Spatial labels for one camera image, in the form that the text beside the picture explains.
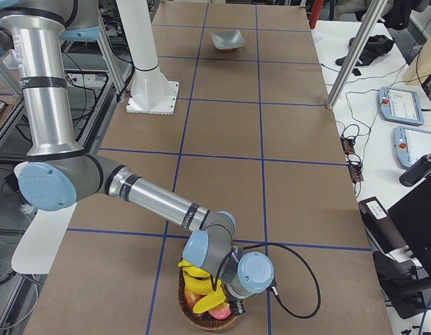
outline gray bowl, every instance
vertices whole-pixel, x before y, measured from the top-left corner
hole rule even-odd
[[[233,50],[243,47],[245,44],[242,33],[238,29],[226,33],[210,33],[210,37],[219,50]]]

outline blue joint cap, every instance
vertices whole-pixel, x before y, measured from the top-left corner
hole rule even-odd
[[[238,279],[246,291],[257,294],[271,285],[274,267],[264,254],[247,253],[238,263]]]
[[[201,267],[209,248],[209,235],[204,230],[194,230],[182,252],[182,258],[195,267]]]
[[[0,0],[0,8],[10,7],[16,5],[21,0]]]
[[[224,215],[226,215],[227,217],[230,218],[230,220],[232,221],[232,223],[234,225],[234,234],[235,234],[235,229],[237,228],[237,223],[235,222],[234,215],[232,215],[228,211],[218,211],[217,213],[224,214]]]
[[[27,164],[18,177],[20,190],[26,200],[43,211],[67,208],[77,201],[71,180],[47,163]]]
[[[61,40],[71,40],[73,42],[94,42],[98,40],[100,34],[99,27],[65,30],[61,35]]]

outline black cloth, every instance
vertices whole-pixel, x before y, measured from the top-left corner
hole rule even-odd
[[[351,38],[349,41],[349,47],[355,38]],[[356,62],[356,66],[367,66],[370,65],[378,56],[387,54],[392,50],[394,41],[387,38],[384,35],[370,36],[361,52],[359,61]],[[342,66],[346,57],[342,57],[336,60],[336,65]]]
[[[383,16],[386,28],[403,30],[408,27],[412,10],[421,0],[394,0],[392,9]]]

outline power strip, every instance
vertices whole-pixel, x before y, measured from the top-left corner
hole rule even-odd
[[[349,160],[349,154],[356,154],[355,148],[353,147],[353,141],[349,138],[341,137],[341,145],[344,150],[344,155],[346,155],[347,160]],[[363,179],[363,174],[361,173],[362,166],[355,166],[353,163],[349,162],[347,165],[349,169],[350,178],[352,183],[360,183]]]

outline red apple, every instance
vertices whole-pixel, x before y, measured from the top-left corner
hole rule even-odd
[[[220,305],[209,310],[209,314],[217,320],[224,320],[231,313],[232,313],[231,308],[230,308],[229,304],[226,302],[223,302]]]
[[[189,307],[189,310],[192,311],[195,304],[203,298],[202,295],[197,295],[190,291],[186,286],[184,287],[184,298],[186,298],[187,306]]]

